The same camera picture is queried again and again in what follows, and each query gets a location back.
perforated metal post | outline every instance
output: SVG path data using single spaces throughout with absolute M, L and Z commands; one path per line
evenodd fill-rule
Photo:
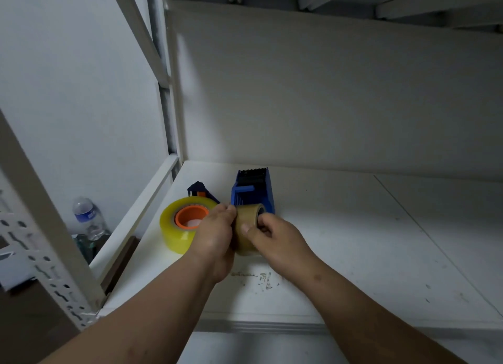
M 0 235 L 78 329 L 96 320 L 105 293 L 1 112 Z

person's right hand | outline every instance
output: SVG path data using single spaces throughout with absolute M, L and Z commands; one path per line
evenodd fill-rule
M 242 225 L 241 231 L 275 272 L 296 283 L 303 267 L 318 257 L 299 230 L 288 221 L 263 213 L 259 216 L 258 225 L 264 232 L 251 225 Z

clear plastic bottle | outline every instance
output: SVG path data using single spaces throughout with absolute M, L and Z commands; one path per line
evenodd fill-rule
M 107 225 L 100 210 L 87 197 L 77 197 L 73 201 L 73 214 L 83 224 L 88 239 L 95 241 L 107 231 Z

tape roll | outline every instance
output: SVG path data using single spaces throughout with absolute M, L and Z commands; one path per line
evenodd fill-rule
M 258 254 L 255 246 L 241 233 L 241 225 L 249 224 L 257 227 L 259 215 L 264 213 L 266 209 L 262 204 L 240 205 L 236 209 L 237 217 L 234 223 L 231 246 L 239 255 Z
M 168 205 L 159 219 L 168 248 L 175 253 L 185 254 L 196 234 L 197 220 L 202 220 L 216 205 L 213 200 L 200 196 L 184 197 Z

person's left hand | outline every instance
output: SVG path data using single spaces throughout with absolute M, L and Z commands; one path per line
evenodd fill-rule
M 234 264 L 230 248 L 232 222 L 236 218 L 234 205 L 220 203 L 201 221 L 187 253 L 208 265 L 215 282 L 223 280 Z

